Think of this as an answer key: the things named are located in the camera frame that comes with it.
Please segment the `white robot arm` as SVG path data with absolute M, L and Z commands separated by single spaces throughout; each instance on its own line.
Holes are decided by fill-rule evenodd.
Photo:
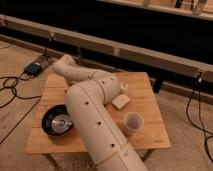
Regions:
M 121 91 L 112 72 L 79 66 L 71 55 L 52 64 L 69 88 L 65 105 L 98 171 L 148 171 L 105 105 Z

